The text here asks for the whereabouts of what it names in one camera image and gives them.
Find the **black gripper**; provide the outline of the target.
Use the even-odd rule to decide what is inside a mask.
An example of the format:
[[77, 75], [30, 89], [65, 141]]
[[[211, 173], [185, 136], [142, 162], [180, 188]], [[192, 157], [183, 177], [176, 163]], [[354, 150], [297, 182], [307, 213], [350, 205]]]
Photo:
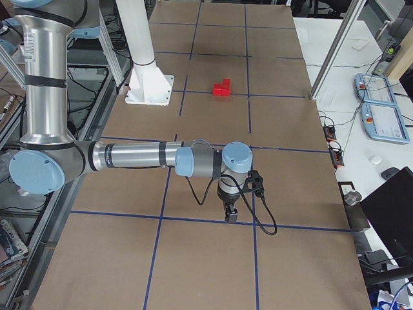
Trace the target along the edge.
[[227, 223], [236, 223], [238, 212], [235, 204], [239, 199], [240, 194], [229, 194], [222, 189], [218, 189], [217, 195], [223, 202], [223, 207], [225, 210], [225, 221]]

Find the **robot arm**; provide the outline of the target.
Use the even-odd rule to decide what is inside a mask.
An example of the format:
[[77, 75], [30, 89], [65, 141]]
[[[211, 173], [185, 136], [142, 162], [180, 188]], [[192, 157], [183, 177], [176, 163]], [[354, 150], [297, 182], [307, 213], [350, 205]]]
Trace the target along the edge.
[[235, 141], [215, 149], [203, 139], [105, 143], [74, 139], [67, 127], [67, 39], [94, 30], [102, 20], [98, 1], [15, 1], [23, 27], [26, 134], [9, 163], [14, 183], [32, 194], [49, 194], [91, 172], [105, 169], [173, 168], [186, 179], [217, 182], [225, 220], [237, 220], [236, 200], [248, 192], [252, 151]]

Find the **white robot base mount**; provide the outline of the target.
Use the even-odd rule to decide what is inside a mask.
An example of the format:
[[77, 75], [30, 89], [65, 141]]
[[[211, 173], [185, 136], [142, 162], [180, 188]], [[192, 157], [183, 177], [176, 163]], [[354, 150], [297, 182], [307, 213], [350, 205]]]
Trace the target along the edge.
[[167, 106], [174, 82], [157, 66], [144, 1], [116, 2], [133, 69], [125, 101], [134, 105]]

